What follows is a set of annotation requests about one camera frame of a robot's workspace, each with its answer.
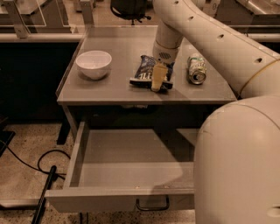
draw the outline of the concrete floor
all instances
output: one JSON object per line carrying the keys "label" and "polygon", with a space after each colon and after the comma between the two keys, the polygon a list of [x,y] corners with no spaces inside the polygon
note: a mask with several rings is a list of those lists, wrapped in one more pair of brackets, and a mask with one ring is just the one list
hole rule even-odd
{"label": "concrete floor", "polygon": [[[94,22],[96,25],[130,25],[130,21],[122,20],[112,15],[109,9],[109,0],[98,1],[94,8]],[[83,32],[82,15],[74,10],[73,0],[64,0],[69,24],[78,27]],[[143,19],[136,25],[157,25],[158,18],[152,8],[147,10],[151,20]],[[10,148],[27,164],[36,166],[39,157],[46,151],[61,149],[71,155],[74,145],[72,136],[69,135],[64,145],[57,145],[56,141],[60,132],[60,123],[42,124],[11,124],[5,130],[13,130],[16,135],[10,143]],[[41,172],[18,162],[6,150],[0,157],[0,200],[38,199],[45,185],[47,176]],[[42,161],[42,169],[49,170],[52,165],[58,167],[58,172],[67,172],[68,158],[59,153],[49,154]],[[61,189],[63,181],[58,179],[52,189]],[[32,222],[33,210],[3,211],[0,210],[1,224],[29,224]],[[58,213],[52,205],[47,204],[42,224],[80,223],[77,213]],[[90,213],[88,223],[195,223],[194,211],[169,211],[169,212],[117,212],[117,213]]]}

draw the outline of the cabinet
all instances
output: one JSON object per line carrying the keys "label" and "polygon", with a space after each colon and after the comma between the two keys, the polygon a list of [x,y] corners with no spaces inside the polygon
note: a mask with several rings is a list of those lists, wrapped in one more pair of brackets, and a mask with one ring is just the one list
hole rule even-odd
{"label": "cabinet", "polygon": [[[158,94],[131,86],[140,56],[151,55],[156,31],[156,26],[95,27],[77,49],[77,55],[110,53],[112,71],[102,80],[89,80],[73,63],[61,82],[58,103],[75,144],[63,189],[46,193],[59,212],[193,208],[193,151],[199,130],[190,123],[203,120],[205,105],[236,99],[209,63],[203,85],[188,83],[186,61],[196,49],[187,40],[174,66],[173,89]],[[151,110],[126,110],[123,105],[148,105]],[[110,110],[116,115],[106,123]]]}

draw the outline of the gray tabletop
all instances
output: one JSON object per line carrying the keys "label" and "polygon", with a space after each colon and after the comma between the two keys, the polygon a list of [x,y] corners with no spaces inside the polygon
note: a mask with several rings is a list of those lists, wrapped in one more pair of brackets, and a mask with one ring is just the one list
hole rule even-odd
{"label": "gray tabletop", "polygon": [[112,71],[102,80],[90,80],[73,63],[58,103],[65,106],[224,104],[236,100],[230,86],[208,62],[207,78],[202,85],[187,81],[187,59],[197,50],[186,39],[175,61],[172,89],[160,94],[131,85],[130,78],[140,66],[141,55],[152,56],[156,32],[156,26],[91,28],[77,55],[91,50],[108,52],[112,56]]}

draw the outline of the black cable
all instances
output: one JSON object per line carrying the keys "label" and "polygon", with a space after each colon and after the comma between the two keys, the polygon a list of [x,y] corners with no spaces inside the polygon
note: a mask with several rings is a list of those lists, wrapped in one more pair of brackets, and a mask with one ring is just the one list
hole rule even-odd
{"label": "black cable", "polygon": [[[33,167],[33,166],[27,164],[27,163],[26,163],[25,161],[23,161],[20,157],[18,157],[18,156],[16,155],[16,153],[14,153],[14,152],[12,151],[12,149],[11,149],[5,142],[3,142],[2,140],[0,140],[0,143],[2,143],[2,144],[9,150],[9,152],[10,152],[19,162],[21,162],[22,164],[28,166],[29,168],[31,168],[31,169],[33,169],[33,170],[35,170],[35,171],[37,171],[37,172],[42,172],[42,173],[47,174],[47,175],[48,175],[50,172],[49,172],[49,171],[43,171],[43,170],[41,169],[41,167],[40,167],[40,162],[41,162],[41,160],[43,159],[44,156],[46,156],[47,154],[49,154],[49,153],[51,153],[51,152],[60,152],[60,153],[63,153],[64,155],[66,155],[66,156],[70,159],[70,156],[69,156],[67,153],[65,153],[63,150],[49,150],[48,152],[44,153],[44,154],[39,158],[39,160],[38,160],[38,162],[37,162],[37,167],[38,167],[38,168],[36,168],[36,167]],[[66,175],[66,174],[65,174],[65,173],[56,173],[56,175],[57,175],[58,178],[65,179],[65,178],[62,177],[61,175]]]}

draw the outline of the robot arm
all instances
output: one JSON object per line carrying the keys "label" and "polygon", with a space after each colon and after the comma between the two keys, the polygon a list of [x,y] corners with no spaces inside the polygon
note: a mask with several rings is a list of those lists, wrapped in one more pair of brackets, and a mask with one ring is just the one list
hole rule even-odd
{"label": "robot arm", "polygon": [[280,55],[207,16],[191,0],[154,0],[153,49],[173,62],[183,37],[245,100],[213,112],[195,146],[197,224],[280,223]]}
{"label": "robot arm", "polygon": [[242,98],[280,94],[278,53],[209,17],[191,0],[154,0],[153,6],[162,20],[156,59],[173,62],[185,37]]}

